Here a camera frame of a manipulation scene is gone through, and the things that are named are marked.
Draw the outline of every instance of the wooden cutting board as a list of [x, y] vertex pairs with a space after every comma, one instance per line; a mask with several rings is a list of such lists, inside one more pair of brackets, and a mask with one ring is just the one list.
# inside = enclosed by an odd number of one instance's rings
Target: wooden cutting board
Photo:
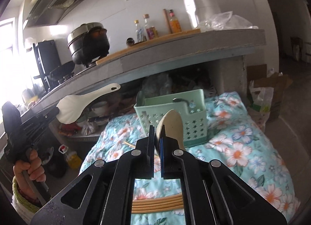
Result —
[[175, 41], [177, 39], [183, 38], [183, 37], [188, 37], [189, 35], [192, 34], [196, 34], [196, 33], [201, 33], [200, 29], [194, 29], [194, 30], [188, 30], [188, 31], [184, 31], [184, 32], [180, 32], [180, 33], [173, 33], [173, 34], [167, 34], [146, 42], [142, 42], [142, 43], [137, 43], [134, 44], [131, 47], [128, 47], [126, 49], [120, 50], [118, 52], [115, 52], [113, 54], [110, 54], [102, 59], [99, 59], [96, 61], [96, 65], [100, 65], [102, 63], [108, 63], [111, 62], [113, 60], [119, 59], [121, 57], [124, 57], [126, 55], [129, 55], [131, 53], [134, 53], [136, 51], [145, 49], [145, 48], [149, 48], [149, 47], [153, 47], [162, 43], [166, 43], [169, 41]]

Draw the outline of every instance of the pot lid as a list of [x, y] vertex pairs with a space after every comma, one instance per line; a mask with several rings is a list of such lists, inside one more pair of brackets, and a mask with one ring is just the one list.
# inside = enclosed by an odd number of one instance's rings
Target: pot lid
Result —
[[68, 35], [68, 43], [70, 43], [74, 38], [77, 38], [78, 36], [87, 33], [90, 29], [95, 28], [95, 27], [100, 27], [104, 28], [103, 24], [99, 22], [92, 22], [92, 23], [87, 23], [87, 24], [82, 24], [80, 27], [76, 28], [73, 30], [69, 35]]

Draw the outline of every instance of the sauce bottle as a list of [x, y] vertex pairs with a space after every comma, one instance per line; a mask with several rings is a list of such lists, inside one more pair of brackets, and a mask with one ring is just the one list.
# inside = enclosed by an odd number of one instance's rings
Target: sauce bottle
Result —
[[172, 32], [173, 33], [181, 32], [181, 27], [178, 19], [175, 17], [174, 11], [170, 10], [169, 15], [170, 15], [169, 23], [171, 25]]
[[149, 25], [149, 20], [148, 20], [149, 14], [145, 14], [144, 19], [145, 19], [145, 30], [147, 32], [147, 36], [148, 36], [149, 40], [152, 40], [152, 39], [158, 37], [155, 27], [151, 27]]

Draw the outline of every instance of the mint green plastic basket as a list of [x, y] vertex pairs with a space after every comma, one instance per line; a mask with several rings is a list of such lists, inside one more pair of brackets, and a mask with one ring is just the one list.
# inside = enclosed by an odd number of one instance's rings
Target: mint green plastic basket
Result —
[[[189, 101], [172, 102], [174, 98]], [[144, 106], [134, 106], [140, 124], [147, 135], [149, 126], [157, 128], [162, 117], [175, 109], [183, 120], [183, 141], [185, 147], [193, 147], [207, 142], [207, 119], [203, 90], [193, 90], [145, 99]]]

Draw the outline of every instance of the window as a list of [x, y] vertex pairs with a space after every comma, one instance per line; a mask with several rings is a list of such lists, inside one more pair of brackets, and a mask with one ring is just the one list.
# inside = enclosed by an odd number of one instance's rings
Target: window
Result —
[[21, 93], [26, 86], [23, 80], [23, 64], [19, 57], [15, 57], [15, 29], [14, 20], [0, 22], [0, 109], [10, 101], [12, 104], [21, 104]]

